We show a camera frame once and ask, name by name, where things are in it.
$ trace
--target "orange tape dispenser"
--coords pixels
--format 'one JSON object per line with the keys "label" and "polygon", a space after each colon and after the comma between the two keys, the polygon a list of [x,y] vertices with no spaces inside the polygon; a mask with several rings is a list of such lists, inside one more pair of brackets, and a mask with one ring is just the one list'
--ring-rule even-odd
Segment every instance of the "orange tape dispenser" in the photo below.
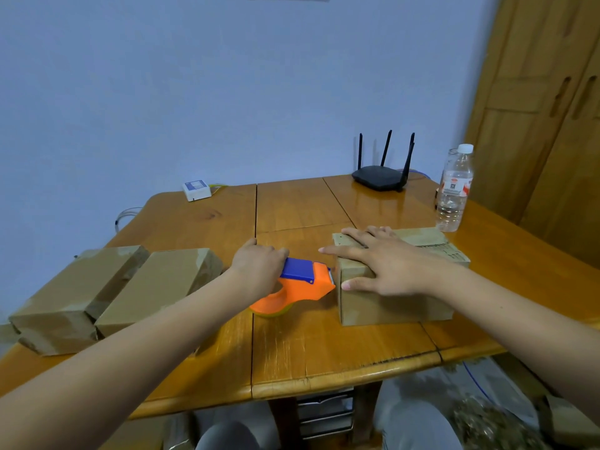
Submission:
{"label": "orange tape dispenser", "polygon": [[254,314],[272,318],[285,313],[299,300],[320,300],[335,285],[324,263],[288,257],[279,276],[281,290],[261,298],[250,307]]}

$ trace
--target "cabinet door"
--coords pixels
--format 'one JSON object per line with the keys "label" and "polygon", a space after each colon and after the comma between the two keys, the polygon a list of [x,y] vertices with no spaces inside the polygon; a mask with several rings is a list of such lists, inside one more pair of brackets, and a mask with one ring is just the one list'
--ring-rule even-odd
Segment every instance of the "cabinet door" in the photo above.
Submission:
{"label": "cabinet door", "polygon": [[467,141],[470,197],[518,223],[600,32],[600,0],[502,0]]}
{"label": "cabinet door", "polygon": [[600,41],[521,226],[600,268]]}

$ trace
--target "hand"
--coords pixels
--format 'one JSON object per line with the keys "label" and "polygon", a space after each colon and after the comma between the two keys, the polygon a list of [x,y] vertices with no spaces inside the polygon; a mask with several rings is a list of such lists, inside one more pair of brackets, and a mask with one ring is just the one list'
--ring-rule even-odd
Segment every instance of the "hand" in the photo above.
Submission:
{"label": "hand", "polygon": [[271,293],[289,254],[287,248],[257,245],[256,238],[237,250],[229,271],[239,276],[234,280],[242,281],[250,304]]}
{"label": "hand", "polygon": [[438,275],[452,264],[399,239],[389,227],[368,226],[363,232],[353,227],[341,230],[367,247],[328,246],[320,253],[354,259],[369,266],[376,278],[353,278],[343,290],[366,290],[379,295],[431,294]]}

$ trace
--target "router antenna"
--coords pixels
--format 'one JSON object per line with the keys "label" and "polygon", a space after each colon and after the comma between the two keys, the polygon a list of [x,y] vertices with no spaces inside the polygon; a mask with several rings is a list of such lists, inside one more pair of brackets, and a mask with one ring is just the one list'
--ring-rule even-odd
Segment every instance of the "router antenna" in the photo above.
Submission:
{"label": "router antenna", "polygon": [[381,157],[381,165],[383,166],[383,164],[385,163],[385,157],[388,154],[388,147],[389,147],[389,140],[392,138],[392,130],[389,130],[389,133],[387,134],[387,142],[385,143],[385,149],[383,149],[383,156]]}
{"label": "router antenna", "polygon": [[363,134],[359,137],[358,141],[358,168],[361,168],[361,159],[363,158]]}
{"label": "router antenna", "polygon": [[412,156],[412,149],[415,146],[415,133],[413,132],[410,136],[409,155],[406,157],[406,164],[402,170],[402,178],[400,179],[400,189],[404,188],[404,185],[409,181],[409,170],[410,170],[410,157]]}

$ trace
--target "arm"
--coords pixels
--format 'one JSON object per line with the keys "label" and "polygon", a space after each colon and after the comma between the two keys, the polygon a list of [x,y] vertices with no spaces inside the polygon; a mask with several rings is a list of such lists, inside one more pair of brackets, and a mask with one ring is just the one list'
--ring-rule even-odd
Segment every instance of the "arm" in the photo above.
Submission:
{"label": "arm", "polygon": [[534,370],[600,425],[600,332],[494,284],[475,272],[399,240],[389,227],[342,230],[368,249],[326,247],[367,264],[377,277],[345,290],[426,293],[446,302]]}
{"label": "arm", "polygon": [[271,292],[288,251],[255,244],[198,291],[0,398],[3,447],[100,446],[205,338]]}

